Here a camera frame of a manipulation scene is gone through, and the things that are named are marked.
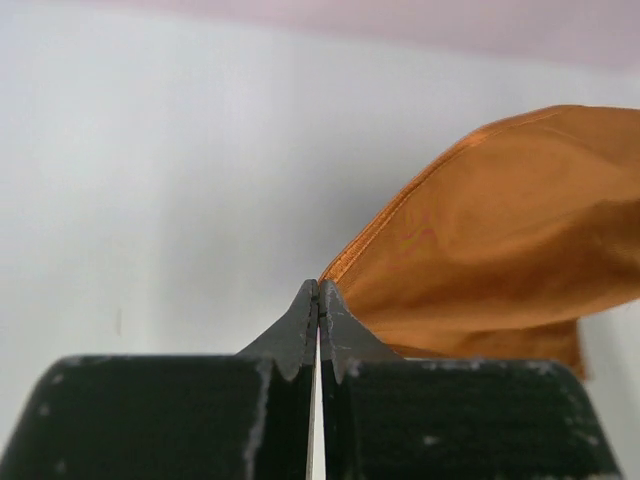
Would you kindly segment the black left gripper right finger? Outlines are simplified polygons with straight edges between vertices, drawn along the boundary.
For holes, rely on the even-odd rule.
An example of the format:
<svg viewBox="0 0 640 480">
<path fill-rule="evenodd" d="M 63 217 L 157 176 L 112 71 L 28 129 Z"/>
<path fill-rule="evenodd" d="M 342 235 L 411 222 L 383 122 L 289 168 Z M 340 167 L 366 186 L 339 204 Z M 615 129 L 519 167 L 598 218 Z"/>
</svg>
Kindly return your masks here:
<svg viewBox="0 0 640 480">
<path fill-rule="evenodd" d="M 319 293 L 330 479 L 619 479 L 579 380 L 549 360 L 406 359 Z"/>
</svg>

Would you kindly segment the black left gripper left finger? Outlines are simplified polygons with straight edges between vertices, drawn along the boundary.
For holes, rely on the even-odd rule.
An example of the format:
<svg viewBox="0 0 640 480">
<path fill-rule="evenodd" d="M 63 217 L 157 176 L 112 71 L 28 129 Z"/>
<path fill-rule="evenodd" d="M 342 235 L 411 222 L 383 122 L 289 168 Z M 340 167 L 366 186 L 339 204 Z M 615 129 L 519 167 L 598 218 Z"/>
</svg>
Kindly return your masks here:
<svg viewBox="0 0 640 480">
<path fill-rule="evenodd" d="M 319 287 L 234 355 L 80 355 L 36 383 L 13 479 L 305 479 Z"/>
</svg>

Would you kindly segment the orange cloth napkin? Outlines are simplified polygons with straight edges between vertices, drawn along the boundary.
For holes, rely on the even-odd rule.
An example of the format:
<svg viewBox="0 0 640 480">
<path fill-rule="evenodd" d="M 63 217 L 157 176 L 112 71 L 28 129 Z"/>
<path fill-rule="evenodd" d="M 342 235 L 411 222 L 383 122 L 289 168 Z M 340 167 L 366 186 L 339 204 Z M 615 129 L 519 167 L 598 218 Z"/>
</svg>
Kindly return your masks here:
<svg viewBox="0 0 640 480">
<path fill-rule="evenodd" d="M 639 296 L 639 113 L 558 105 L 485 125 L 406 185 L 323 272 L 407 357 L 551 359 Z"/>
</svg>

